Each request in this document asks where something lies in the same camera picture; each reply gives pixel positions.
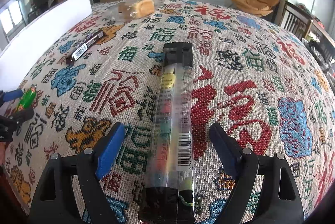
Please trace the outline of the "orange lounge chair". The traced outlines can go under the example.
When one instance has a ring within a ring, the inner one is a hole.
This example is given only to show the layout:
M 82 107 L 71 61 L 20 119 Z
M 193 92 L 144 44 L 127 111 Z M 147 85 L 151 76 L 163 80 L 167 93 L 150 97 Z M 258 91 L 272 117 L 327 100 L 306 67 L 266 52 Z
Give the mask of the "orange lounge chair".
M 273 8 L 280 0 L 231 0 L 233 4 L 241 11 L 264 17 L 273 12 Z

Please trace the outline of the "white cardboard box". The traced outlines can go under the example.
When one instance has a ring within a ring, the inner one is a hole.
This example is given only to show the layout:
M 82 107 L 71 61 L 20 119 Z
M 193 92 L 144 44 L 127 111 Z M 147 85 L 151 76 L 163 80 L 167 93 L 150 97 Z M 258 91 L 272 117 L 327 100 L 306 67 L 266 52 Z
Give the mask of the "white cardboard box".
M 16 89 L 49 47 L 91 14 L 90 0 L 67 0 L 23 28 L 1 52 L 1 89 Z

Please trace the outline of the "bread loaf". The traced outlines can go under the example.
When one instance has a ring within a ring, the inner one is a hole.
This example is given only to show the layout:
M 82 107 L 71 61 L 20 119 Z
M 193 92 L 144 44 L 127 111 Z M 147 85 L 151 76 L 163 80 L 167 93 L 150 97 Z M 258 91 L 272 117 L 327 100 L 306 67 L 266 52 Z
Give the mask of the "bread loaf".
M 135 20 L 155 12 L 155 0 L 123 0 L 110 10 L 116 20 Z

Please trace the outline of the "Snickers chocolate bar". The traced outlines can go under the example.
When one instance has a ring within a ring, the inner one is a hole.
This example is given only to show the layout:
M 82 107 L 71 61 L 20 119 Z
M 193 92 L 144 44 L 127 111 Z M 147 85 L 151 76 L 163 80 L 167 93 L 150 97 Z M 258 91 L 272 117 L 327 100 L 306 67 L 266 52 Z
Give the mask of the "Snickers chocolate bar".
M 82 42 L 82 44 L 80 44 L 80 46 L 78 46 L 78 48 L 76 48 L 74 50 L 74 52 L 72 52 L 71 54 L 69 54 L 66 57 L 66 61 L 65 64 L 66 65 L 74 65 L 74 62 L 77 61 L 80 57 L 82 57 L 84 55 L 85 52 L 87 52 L 87 50 L 93 45 L 95 44 L 98 40 L 100 40 L 101 38 L 103 38 L 105 36 L 105 33 L 103 30 L 98 29 L 97 31 L 95 31 L 94 33 L 89 34 L 88 36 L 86 36 Z

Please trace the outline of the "long clear black-end snack pack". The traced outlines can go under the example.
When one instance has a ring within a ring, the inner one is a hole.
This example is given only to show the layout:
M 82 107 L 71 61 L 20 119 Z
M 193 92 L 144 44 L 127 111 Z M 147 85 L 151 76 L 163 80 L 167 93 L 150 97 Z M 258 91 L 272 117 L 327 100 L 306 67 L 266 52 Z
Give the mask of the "long clear black-end snack pack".
M 139 220 L 146 223 L 194 223 L 192 44 L 167 43 L 163 54 L 138 215 Z

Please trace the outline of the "dark wooden dining chair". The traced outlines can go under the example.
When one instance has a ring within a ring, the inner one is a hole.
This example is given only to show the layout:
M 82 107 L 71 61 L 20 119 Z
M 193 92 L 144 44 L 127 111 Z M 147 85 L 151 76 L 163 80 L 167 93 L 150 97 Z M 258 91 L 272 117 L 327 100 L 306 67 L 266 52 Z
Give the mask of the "dark wooden dining chair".
M 307 39 L 313 24 L 312 17 L 298 6 L 285 1 L 279 26 L 294 34 L 298 39 Z

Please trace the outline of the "patterned woven tablecloth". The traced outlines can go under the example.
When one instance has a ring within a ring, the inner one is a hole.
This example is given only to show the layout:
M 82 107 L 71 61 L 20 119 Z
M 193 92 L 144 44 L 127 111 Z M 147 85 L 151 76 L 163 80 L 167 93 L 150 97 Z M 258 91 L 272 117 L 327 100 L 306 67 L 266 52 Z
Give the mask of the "patterned woven tablecloth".
M 165 0 L 140 19 L 114 3 L 42 45 L 27 42 L 11 64 L 33 63 L 19 81 L 36 89 L 33 116 L 6 147 L 4 172 L 29 211 L 53 154 L 93 147 L 117 122 L 124 142 L 100 186 L 120 223 L 138 223 L 150 177 L 175 171 L 193 193 L 180 201 L 196 223 L 214 223 L 236 182 L 209 137 L 219 123 L 257 155 L 286 158 L 309 217 L 334 184 L 334 93 L 294 34 L 242 11 Z

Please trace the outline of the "green snack packet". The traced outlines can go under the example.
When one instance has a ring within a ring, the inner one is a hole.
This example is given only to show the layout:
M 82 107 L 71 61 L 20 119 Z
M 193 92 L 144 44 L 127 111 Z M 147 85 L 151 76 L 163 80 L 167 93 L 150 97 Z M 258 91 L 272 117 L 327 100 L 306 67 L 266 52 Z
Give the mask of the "green snack packet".
M 17 111 L 28 109 L 32 105 L 36 97 L 36 88 L 37 85 L 32 84 L 31 87 L 25 91 L 17 106 Z

